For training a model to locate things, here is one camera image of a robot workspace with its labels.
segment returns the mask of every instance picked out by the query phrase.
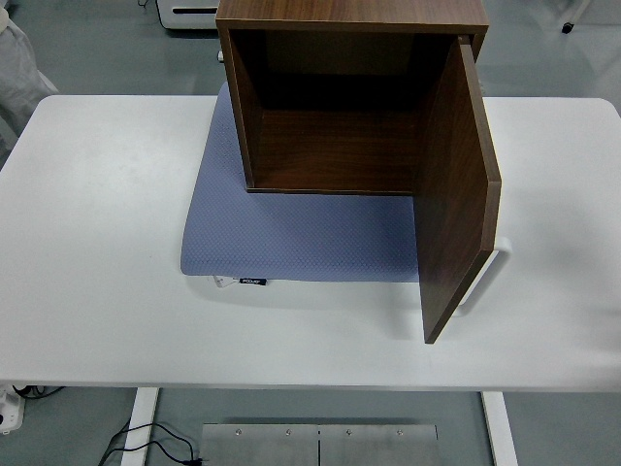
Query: power cord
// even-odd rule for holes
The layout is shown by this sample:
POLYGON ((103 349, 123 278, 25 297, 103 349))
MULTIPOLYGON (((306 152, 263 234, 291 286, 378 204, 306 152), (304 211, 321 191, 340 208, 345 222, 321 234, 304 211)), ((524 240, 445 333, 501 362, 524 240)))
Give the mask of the power cord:
POLYGON ((159 449, 161 449, 162 452, 169 459, 175 461, 178 464, 183 464, 185 466, 202 466, 203 459, 202 458, 194 458, 194 449, 192 448, 192 444, 190 444, 183 437, 175 435, 173 432, 171 432, 169 429, 164 427, 162 424, 158 424, 157 422, 150 422, 148 424, 143 424, 143 425, 139 425, 137 427, 132 427, 131 429, 128 429, 127 427, 129 426, 129 422, 130 421, 127 420, 127 422, 125 422, 125 425, 123 425, 123 427, 111 437, 111 439, 110 439, 110 441, 108 443, 108 447, 106 448, 106 452, 104 453, 104 455, 102 456, 101 460, 99 461, 99 466, 103 466, 106 463, 106 461, 108 461, 108 458, 116 451, 137 451, 139 449, 144 449, 144 448, 146 448, 146 447, 148 447, 150 445, 156 445, 157 447, 159 447, 159 449), (139 447, 135 447, 134 449, 127 449, 127 448, 110 449, 110 446, 113 444, 114 439, 116 437, 118 437, 119 435, 126 434, 128 432, 132 432, 134 430, 142 429, 144 427, 149 427, 149 426, 159 427, 160 429, 164 430, 165 432, 167 432, 170 436, 174 437, 175 439, 181 440, 182 442, 185 442, 189 446, 189 448, 190 448, 190 458, 191 459, 189 459, 189 460, 176 459, 175 457, 173 457, 171 454, 169 454, 166 451, 166 449, 162 446, 162 444, 160 444, 156 440, 151 440, 150 442, 147 442, 144 445, 140 445, 139 447))
POLYGON ((19 395, 24 400, 40 400, 42 398, 48 398, 49 396, 52 396, 53 394, 58 393, 63 388, 66 388, 66 387, 60 386, 56 390, 52 390, 46 393, 45 387, 43 387, 43 389, 40 390, 37 385, 27 385, 26 388, 22 388, 22 389, 19 389, 15 385, 13 385, 13 390, 16 392, 17 395, 19 395), (31 392, 34 393, 34 395, 28 396, 28 393, 31 393, 31 392))

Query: black cable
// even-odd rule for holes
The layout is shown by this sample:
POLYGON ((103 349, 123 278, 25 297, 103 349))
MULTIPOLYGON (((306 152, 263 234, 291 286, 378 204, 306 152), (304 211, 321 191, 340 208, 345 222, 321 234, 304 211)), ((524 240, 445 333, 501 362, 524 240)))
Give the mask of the black cable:
POLYGON ((203 464, 203 461, 202 461, 201 458, 196 458, 196 459, 194 458, 194 449, 192 448, 192 444, 190 444, 183 437, 175 435, 173 432, 171 432, 169 429, 164 427, 162 424, 159 424, 157 422, 150 422, 148 424, 143 424, 143 425, 139 425, 137 427, 132 427, 131 429, 128 429, 127 427, 128 427, 128 425, 130 423, 130 420, 131 419, 128 419, 127 422, 125 422, 125 425, 123 425, 123 427, 111 437, 111 439, 110 439, 110 441, 108 443, 108 447, 106 448, 106 453, 104 453, 104 455, 102 456, 101 460, 99 461, 99 466, 103 466, 103 464, 108 460, 110 455, 112 453, 114 453, 115 451, 136 451, 138 449, 143 449, 143 448, 148 447, 149 445, 153 445, 153 444, 157 445, 166 456, 168 456, 170 459, 172 459, 173 461, 176 461, 179 464, 184 464, 184 465, 189 465, 189 466, 201 466, 203 464), (110 448, 111 444, 113 443, 113 440, 114 440, 115 437, 118 437, 119 435, 122 435, 122 434, 127 434, 129 432, 134 431, 134 430, 138 430, 138 429, 142 429, 142 428, 145 428, 145 427, 149 427, 149 426, 159 427, 160 429, 163 429, 164 431, 166 431, 169 435, 171 435, 175 439, 181 440, 182 442, 185 442, 189 446, 189 448, 190 448, 190 458, 191 459, 187 460, 187 461, 181 461, 181 460, 178 460, 178 459, 174 458, 157 441, 150 441, 150 442, 148 442, 148 443, 146 443, 146 444, 144 444, 144 445, 142 445, 140 447, 137 447, 135 449, 111 449, 111 450, 109 450, 109 448, 110 448))
POLYGON ((108 458, 110 457, 111 454, 113 454, 115 451, 138 451, 139 449, 143 449, 145 447, 148 447, 149 445, 157 445, 159 447, 159 449, 162 450, 162 453, 164 453, 166 456, 168 456, 170 459, 172 459, 173 461, 175 461, 178 464, 192 464, 188 461, 181 461, 180 459, 176 459, 174 456, 172 456, 171 454, 169 454, 166 449, 164 449, 164 447, 162 447, 162 444, 160 444, 159 442, 157 442, 156 440, 151 440, 150 442, 146 442, 144 445, 140 445, 139 447, 135 447, 134 449, 126 449, 126 448, 122 448, 122 449, 111 449, 110 451, 108 451, 106 454, 104 454, 104 457, 102 458, 102 462, 99 464, 104 464, 108 458))
MULTIPOLYGON (((25 389, 23 390, 19 390, 16 388, 15 385, 13 385, 13 390, 15 391, 15 393, 17 395, 19 395, 21 398, 23 398, 24 400, 40 400, 42 398, 48 398, 49 396, 52 396, 54 393, 58 393, 60 390, 62 390, 63 388, 66 388, 65 386, 60 386, 59 388, 57 388, 56 390, 53 390, 49 393, 45 393, 46 389, 44 388, 43 391, 41 392, 40 395, 35 395, 35 396, 27 396, 26 393, 29 393, 30 390, 32 389, 29 386, 27 386, 25 389)), ((37 388, 35 388, 34 390, 35 393, 37 393, 39 390, 37 388)))

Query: cabinet top panel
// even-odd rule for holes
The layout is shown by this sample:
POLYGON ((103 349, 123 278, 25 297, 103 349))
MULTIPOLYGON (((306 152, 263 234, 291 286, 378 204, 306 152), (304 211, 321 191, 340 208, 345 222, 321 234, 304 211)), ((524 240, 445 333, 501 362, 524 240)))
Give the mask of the cabinet top panel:
POLYGON ((221 0, 217 19, 231 27, 295 29, 312 23, 317 29, 465 34, 484 33, 488 25, 480 0, 221 0))

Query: white cloth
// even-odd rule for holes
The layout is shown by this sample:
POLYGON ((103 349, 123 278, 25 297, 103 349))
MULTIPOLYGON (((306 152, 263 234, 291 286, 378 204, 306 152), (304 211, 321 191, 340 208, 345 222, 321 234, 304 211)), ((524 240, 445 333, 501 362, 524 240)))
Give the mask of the white cloth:
POLYGON ((0 117, 19 136, 39 102, 58 89, 39 73, 28 37, 6 13, 0 9, 0 117))

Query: white appliance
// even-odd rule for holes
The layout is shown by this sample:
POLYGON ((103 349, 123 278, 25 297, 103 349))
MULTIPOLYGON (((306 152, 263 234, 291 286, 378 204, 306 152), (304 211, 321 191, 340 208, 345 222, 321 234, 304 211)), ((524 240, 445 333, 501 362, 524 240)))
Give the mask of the white appliance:
POLYGON ((157 0, 159 20, 166 29, 215 29, 219 0, 157 0))

